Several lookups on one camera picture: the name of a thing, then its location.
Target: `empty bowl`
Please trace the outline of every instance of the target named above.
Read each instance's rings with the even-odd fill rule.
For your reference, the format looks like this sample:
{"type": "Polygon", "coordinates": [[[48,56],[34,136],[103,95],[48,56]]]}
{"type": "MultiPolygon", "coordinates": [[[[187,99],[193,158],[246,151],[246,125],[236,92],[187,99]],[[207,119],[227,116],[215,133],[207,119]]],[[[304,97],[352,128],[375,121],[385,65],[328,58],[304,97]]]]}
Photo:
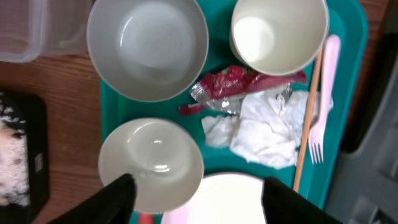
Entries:
{"type": "Polygon", "coordinates": [[[288,75],[312,62],[328,29],[325,0],[238,0],[230,45],[258,72],[288,75]]]}
{"type": "Polygon", "coordinates": [[[195,0],[97,0],[87,43],[110,87],[130,99],[154,102],[177,96],[197,79],[209,37],[195,0]]]}
{"type": "Polygon", "coordinates": [[[137,184],[135,209],[163,213],[187,202],[203,178],[203,158],[196,142],[177,124],[143,118],[116,128],[99,153],[101,181],[123,174],[137,184]]]}

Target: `white bowl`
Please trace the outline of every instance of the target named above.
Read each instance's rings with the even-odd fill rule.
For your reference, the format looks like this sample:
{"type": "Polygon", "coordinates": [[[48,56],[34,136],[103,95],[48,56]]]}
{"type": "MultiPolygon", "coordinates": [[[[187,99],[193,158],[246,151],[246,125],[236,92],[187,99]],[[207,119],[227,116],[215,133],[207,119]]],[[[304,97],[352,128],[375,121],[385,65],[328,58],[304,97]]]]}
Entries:
{"type": "Polygon", "coordinates": [[[328,29],[325,0],[238,0],[230,45],[258,72],[288,75],[316,57],[328,29]]]}
{"type": "Polygon", "coordinates": [[[173,98],[197,79],[209,37],[195,0],[97,0],[87,43],[110,87],[150,102],[173,98]]]}
{"type": "Polygon", "coordinates": [[[135,209],[163,213],[187,202],[203,178],[199,147],[180,126],[143,118],[127,122],[105,140],[98,170],[104,185],[125,173],[137,184],[135,209]]]}
{"type": "Polygon", "coordinates": [[[189,202],[163,214],[162,224],[265,224],[261,179],[217,174],[202,180],[189,202]]]}

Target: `plastic fork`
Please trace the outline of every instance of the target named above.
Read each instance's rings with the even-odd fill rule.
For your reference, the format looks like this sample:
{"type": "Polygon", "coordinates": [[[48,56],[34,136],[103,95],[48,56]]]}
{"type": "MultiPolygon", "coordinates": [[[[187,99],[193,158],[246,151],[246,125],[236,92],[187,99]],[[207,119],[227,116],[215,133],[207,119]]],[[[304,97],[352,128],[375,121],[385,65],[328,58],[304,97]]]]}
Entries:
{"type": "Polygon", "coordinates": [[[341,41],[337,35],[333,34],[327,38],[323,51],[319,117],[310,130],[308,142],[312,164],[323,163],[323,138],[328,120],[331,91],[335,82],[340,47],[341,41]]]}

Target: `teal tray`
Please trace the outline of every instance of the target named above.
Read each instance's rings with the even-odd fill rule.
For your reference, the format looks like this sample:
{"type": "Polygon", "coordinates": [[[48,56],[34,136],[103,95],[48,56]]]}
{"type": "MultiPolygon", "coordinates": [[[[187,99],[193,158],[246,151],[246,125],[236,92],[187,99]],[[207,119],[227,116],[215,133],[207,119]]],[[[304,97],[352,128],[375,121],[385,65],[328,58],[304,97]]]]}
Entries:
{"type": "MultiPolygon", "coordinates": [[[[210,35],[209,54],[203,73],[237,63],[228,43],[231,17],[236,0],[197,1],[205,14],[210,35]]],[[[325,203],[368,38],[367,19],[357,0],[328,0],[327,3],[330,10],[330,33],[339,35],[342,43],[333,89],[335,106],[330,112],[326,127],[325,163],[315,167],[311,163],[309,153],[306,154],[299,190],[302,196],[320,208],[323,208],[325,203]]],[[[312,65],[305,69],[309,80],[311,79],[311,71],[312,65]]],[[[201,119],[204,116],[216,116],[219,113],[207,110],[192,116],[181,117],[178,114],[178,106],[195,102],[189,95],[188,90],[164,102],[142,103],[117,94],[102,82],[101,102],[103,139],[120,124],[132,119],[143,117],[169,119],[184,127],[196,140],[203,154],[206,174],[233,170],[257,177],[277,177],[288,186],[293,184],[295,167],[275,170],[259,164],[248,164],[228,149],[213,149],[207,146],[201,127],[201,119]]]]}

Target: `black food container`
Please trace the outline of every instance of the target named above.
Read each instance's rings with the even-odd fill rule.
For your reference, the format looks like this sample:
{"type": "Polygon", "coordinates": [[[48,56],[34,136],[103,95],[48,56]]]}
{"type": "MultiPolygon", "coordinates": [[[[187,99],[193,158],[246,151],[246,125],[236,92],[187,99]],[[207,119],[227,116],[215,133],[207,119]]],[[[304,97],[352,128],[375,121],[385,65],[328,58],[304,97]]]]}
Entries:
{"type": "Polygon", "coordinates": [[[32,223],[49,199],[49,155],[47,114],[44,102],[36,95],[0,89],[0,117],[16,138],[25,138],[29,189],[25,206],[16,203],[0,206],[0,222],[32,223]]]}

